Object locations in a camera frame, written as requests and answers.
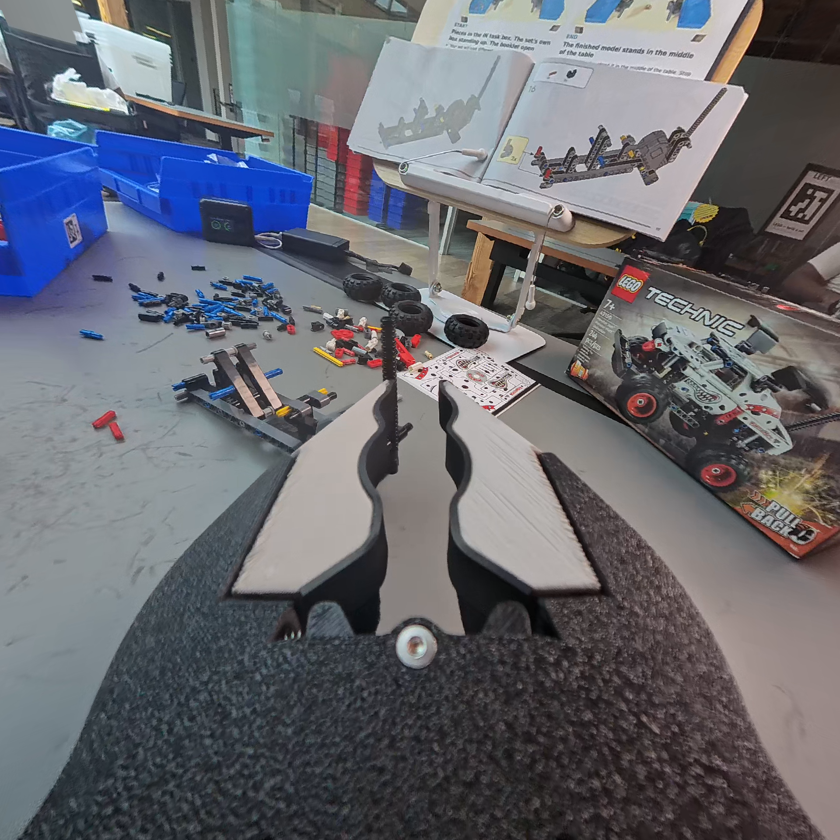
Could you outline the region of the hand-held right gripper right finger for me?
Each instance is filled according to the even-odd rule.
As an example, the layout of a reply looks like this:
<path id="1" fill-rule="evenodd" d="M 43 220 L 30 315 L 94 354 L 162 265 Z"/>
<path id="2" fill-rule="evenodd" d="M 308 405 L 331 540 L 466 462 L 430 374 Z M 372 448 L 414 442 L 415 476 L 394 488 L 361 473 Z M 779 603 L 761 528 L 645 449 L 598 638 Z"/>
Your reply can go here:
<path id="1" fill-rule="evenodd" d="M 546 601 L 603 594 L 559 487 L 560 462 L 441 382 L 438 416 L 455 484 L 447 565 L 466 635 L 509 626 L 555 636 Z"/>

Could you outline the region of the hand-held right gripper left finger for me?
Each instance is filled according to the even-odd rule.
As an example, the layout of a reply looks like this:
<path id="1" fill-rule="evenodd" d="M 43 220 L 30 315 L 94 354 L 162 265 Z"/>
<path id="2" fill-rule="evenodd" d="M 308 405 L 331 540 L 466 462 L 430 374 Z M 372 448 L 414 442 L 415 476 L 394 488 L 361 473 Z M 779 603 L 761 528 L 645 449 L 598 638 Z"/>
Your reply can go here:
<path id="1" fill-rule="evenodd" d="M 229 579 L 238 601 L 291 604 L 301 628 L 337 604 L 355 634 L 381 620 L 387 569 L 380 483 L 394 474 L 394 381 L 385 380 L 294 455 Z"/>

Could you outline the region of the toy brick chassis model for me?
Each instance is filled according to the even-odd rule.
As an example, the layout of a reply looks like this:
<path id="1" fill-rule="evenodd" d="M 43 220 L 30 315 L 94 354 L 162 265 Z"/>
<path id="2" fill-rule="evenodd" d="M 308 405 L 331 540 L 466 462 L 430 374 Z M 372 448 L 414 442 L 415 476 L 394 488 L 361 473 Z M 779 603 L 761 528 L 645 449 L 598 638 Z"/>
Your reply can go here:
<path id="1" fill-rule="evenodd" d="M 404 344 L 401 329 L 393 315 L 386 315 L 376 331 L 378 339 L 371 350 L 353 346 L 350 355 L 336 356 L 325 348 L 316 347 L 317 354 L 339 367 L 361 362 L 382 374 L 382 388 L 374 399 L 374 456 L 378 470 L 387 476 L 398 470 L 399 444 L 412 429 L 400 424 L 396 375 Z M 328 409 L 338 399 L 329 389 L 310 390 L 299 397 L 280 393 L 274 380 L 282 375 L 281 369 L 265 371 L 254 356 L 254 343 L 238 343 L 233 347 L 216 350 L 202 357 L 202 364 L 213 367 L 212 374 L 196 374 L 172 385 L 174 398 L 179 403 L 194 403 L 214 413 L 231 424 L 262 438 L 267 443 L 289 454 L 301 446 L 340 413 Z"/>

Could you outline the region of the grey desk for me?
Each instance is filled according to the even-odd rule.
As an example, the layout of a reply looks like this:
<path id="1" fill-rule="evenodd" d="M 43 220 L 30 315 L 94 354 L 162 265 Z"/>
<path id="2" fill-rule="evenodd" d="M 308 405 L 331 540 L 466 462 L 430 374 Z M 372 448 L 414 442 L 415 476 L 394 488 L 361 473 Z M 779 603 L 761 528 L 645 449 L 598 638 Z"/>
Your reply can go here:
<path id="1" fill-rule="evenodd" d="M 35 814 L 139 609 L 278 452 L 171 384 L 204 336 L 138 320 L 128 283 L 192 294 L 242 273 L 295 308 L 336 288 L 248 248 L 175 234 L 120 203 L 33 298 L 2 298 L 2 838 Z M 82 329 L 104 336 L 83 339 Z M 91 422 L 113 410 L 125 440 Z M 540 387 L 502 414 L 651 545 L 703 614 L 761 739 L 838 838 L 838 545 L 788 558 L 637 433 Z"/>

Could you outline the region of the printed task sheet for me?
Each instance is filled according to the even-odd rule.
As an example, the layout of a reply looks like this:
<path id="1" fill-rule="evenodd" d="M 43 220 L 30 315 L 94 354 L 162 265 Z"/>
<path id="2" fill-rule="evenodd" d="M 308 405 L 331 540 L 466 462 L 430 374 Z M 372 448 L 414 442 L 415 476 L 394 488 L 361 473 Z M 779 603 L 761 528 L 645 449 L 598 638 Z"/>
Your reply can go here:
<path id="1" fill-rule="evenodd" d="M 753 2 L 460 1 L 437 46 L 513 49 L 711 80 Z"/>

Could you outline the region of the white sticker sheet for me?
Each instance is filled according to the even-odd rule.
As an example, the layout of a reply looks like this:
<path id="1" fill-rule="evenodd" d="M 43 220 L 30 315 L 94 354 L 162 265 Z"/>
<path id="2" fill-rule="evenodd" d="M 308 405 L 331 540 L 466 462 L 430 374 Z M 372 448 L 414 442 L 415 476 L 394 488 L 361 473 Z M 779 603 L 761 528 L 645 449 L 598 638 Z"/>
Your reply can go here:
<path id="1" fill-rule="evenodd" d="M 416 362 L 397 376 L 435 401 L 440 383 L 449 382 L 461 395 L 494 415 L 539 387 L 536 381 L 488 353 L 458 348 Z"/>

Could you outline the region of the toy truck set box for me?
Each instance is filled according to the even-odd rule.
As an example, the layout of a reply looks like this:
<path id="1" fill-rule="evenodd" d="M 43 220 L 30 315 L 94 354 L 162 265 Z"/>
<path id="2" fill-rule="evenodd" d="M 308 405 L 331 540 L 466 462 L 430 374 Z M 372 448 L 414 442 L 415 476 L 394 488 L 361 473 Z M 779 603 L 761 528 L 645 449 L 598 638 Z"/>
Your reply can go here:
<path id="1" fill-rule="evenodd" d="M 793 558 L 838 543 L 838 317 L 626 257 L 569 376 Z"/>

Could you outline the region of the pile of blue black pins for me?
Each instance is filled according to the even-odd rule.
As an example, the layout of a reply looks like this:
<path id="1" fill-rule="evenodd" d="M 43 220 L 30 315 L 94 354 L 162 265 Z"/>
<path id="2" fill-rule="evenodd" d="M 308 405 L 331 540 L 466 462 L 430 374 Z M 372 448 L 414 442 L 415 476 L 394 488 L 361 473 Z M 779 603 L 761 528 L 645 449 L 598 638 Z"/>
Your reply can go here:
<path id="1" fill-rule="evenodd" d="M 131 300 L 138 307 L 138 320 L 201 333 L 208 340 L 227 336 L 232 329 L 258 330 L 266 340 L 275 332 L 297 333 L 297 324 L 289 307 L 272 281 L 258 276 L 223 277 L 212 281 L 212 293 L 195 289 L 192 294 L 180 291 L 146 290 L 130 282 Z"/>

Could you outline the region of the black power adapter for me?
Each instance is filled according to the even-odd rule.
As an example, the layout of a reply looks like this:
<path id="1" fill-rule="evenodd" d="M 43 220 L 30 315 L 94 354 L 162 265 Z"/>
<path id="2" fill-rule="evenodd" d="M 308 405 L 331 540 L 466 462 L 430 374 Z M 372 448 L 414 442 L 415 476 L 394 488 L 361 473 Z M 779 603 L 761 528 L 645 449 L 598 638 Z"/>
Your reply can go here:
<path id="1" fill-rule="evenodd" d="M 332 263 L 344 262 L 350 255 L 350 241 L 297 227 L 280 235 L 281 249 L 294 256 Z"/>

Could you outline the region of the white wooden book stand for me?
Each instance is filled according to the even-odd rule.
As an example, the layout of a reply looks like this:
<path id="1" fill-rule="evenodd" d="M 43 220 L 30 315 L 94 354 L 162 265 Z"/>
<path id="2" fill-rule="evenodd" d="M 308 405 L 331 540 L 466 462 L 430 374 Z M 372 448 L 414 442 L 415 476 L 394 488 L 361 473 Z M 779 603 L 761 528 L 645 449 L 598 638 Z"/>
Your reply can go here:
<path id="1" fill-rule="evenodd" d="M 515 360 L 526 353 L 537 350 L 545 344 L 544 339 L 532 338 L 524 327 L 518 326 L 519 319 L 527 302 L 532 302 L 535 286 L 533 284 L 539 256 L 544 240 L 566 248 L 594 250 L 614 246 L 626 238 L 631 231 L 615 225 L 606 224 L 593 218 L 574 214 L 555 202 L 549 202 L 533 194 L 527 196 L 510 193 L 496 187 L 485 186 L 467 181 L 453 175 L 447 175 L 435 168 L 418 164 L 399 164 L 387 161 L 375 161 L 374 168 L 388 186 L 399 188 L 407 193 L 422 197 L 428 201 L 429 244 L 427 255 L 427 288 L 422 291 L 423 301 L 431 309 L 435 321 L 431 333 L 440 340 L 452 343 L 445 335 L 445 322 L 452 313 L 476 317 L 483 321 L 490 330 L 490 337 L 484 345 L 484 351 L 502 362 Z M 483 308 L 476 301 L 483 299 L 483 292 L 472 290 L 472 280 L 484 279 L 485 291 L 491 291 L 490 273 L 481 275 L 479 257 L 482 244 L 476 244 L 473 259 L 469 265 L 463 294 L 468 299 L 442 290 L 438 281 L 439 270 L 439 216 L 440 207 L 447 205 L 454 209 L 479 214 L 511 226 L 516 233 L 529 230 L 533 239 L 526 240 L 530 246 L 528 252 L 526 276 L 522 282 L 515 311 L 509 318 Z"/>

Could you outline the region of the stack of red blue crates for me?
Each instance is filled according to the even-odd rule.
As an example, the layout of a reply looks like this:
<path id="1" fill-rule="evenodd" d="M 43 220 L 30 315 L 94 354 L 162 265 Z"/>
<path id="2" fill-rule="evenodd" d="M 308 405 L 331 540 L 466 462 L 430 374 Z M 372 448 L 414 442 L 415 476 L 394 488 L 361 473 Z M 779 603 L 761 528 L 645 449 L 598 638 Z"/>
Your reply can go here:
<path id="1" fill-rule="evenodd" d="M 393 231 L 419 228 L 425 201 L 385 184 L 372 158 L 350 149 L 349 137 L 349 129 L 290 115 L 283 119 L 283 161 L 312 178 L 318 206 Z"/>

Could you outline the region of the blue plastic bin with tag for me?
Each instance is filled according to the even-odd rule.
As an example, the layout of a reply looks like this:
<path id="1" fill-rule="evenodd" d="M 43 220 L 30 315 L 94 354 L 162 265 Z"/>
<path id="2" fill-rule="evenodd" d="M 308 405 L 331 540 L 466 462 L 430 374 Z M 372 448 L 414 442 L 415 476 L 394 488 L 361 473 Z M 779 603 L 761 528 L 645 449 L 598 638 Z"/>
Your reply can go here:
<path id="1" fill-rule="evenodd" d="M 1 128 L 1 295 L 32 298 L 108 230 L 97 149 Z"/>

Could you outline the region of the open instruction booklet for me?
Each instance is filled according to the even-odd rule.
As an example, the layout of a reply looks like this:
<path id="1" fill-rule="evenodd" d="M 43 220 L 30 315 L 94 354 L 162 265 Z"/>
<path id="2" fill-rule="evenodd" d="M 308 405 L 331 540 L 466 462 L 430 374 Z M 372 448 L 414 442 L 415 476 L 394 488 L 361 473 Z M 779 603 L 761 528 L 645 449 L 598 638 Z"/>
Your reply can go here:
<path id="1" fill-rule="evenodd" d="M 663 240 L 747 99 L 705 80 L 389 38 L 349 147 Z"/>

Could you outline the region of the wooden background table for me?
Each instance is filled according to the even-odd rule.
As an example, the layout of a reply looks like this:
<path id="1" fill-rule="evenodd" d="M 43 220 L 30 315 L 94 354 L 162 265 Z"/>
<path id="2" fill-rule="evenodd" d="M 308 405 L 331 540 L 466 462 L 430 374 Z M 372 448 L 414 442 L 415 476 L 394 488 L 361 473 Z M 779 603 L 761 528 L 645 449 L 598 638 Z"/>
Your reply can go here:
<path id="1" fill-rule="evenodd" d="M 219 148 L 222 151 L 234 152 L 234 140 L 259 139 L 260 142 L 267 143 L 276 138 L 276 133 L 270 129 L 254 127 L 213 113 L 143 96 L 125 94 L 124 98 L 133 105 L 135 115 L 141 121 L 147 122 L 153 114 L 153 119 L 158 121 L 166 117 L 194 132 L 203 130 L 213 133 L 218 137 Z"/>

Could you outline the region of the black framed marker sign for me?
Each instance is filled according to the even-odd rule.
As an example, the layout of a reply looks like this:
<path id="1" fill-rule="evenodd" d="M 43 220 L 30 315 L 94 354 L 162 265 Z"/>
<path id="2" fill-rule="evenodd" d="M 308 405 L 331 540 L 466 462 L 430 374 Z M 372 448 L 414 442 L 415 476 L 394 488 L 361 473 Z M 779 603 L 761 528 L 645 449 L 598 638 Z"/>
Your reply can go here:
<path id="1" fill-rule="evenodd" d="M 803 243 L 826 225 L 835 225 L 839 170 L 808 164 L 764 223 L 763 234 Z"/>

